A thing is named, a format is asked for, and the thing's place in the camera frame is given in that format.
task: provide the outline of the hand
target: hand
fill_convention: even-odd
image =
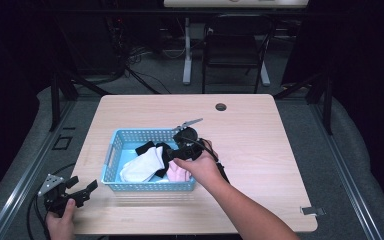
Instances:
[[[52,240],[72,240],[74,236],[74,211],[76,210],[76,201],[69,199],[62,218],[58,214],[48,212],[46,224]]]
[[[205,146],[208,149],[212,150],[211,141],[204,140]],[[213,150],[214,155],[218,158],[217,153]],[[197,159],[194,161],[184,161],[179,158],[173,159],[173,161],[181,168],[188,170],[192,176],[205,188],[209,186],[209,184],[216,183],[219,180],[225,182],[223,177],[221,176],[216,161],[213,156],[206,150],[204,150]]]

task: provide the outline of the person's left hand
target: person's left hand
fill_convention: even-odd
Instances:
[[[62,218],[58,214],[48,212],[46,224],[52,240],[73,240],[74,236],[74,211],[76,210],[76,201],[69,199],[65,207]]]

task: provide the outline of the human arm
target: human arm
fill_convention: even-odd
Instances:
[[[74,236],[74,211],[76,210],[76,201],[69,199],[65,207],[62,218],[58,214],[48,212],[46,215],[46,225],[52,240],[73,240]]]
[[[206,146],[211,148],[211,142],[206,141]],[[207,151],[195,161],[174,161],[215,198],[243,239],[298,239],[279,217],[226,182]]]

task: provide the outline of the small round object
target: small round object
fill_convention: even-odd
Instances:
[[[217,109],[218,111],[225,111],[225,110],[227,109],[227,106],[226,106],[226,104],[224,104],[224,103],[217,103],[217,104],[216,104],[216,109]]]

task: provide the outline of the pink cloth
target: pink cloth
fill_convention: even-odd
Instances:
[[[168,163],[167,177],[170,182],[188,182],[191,173],[177,166],[174,161]]]

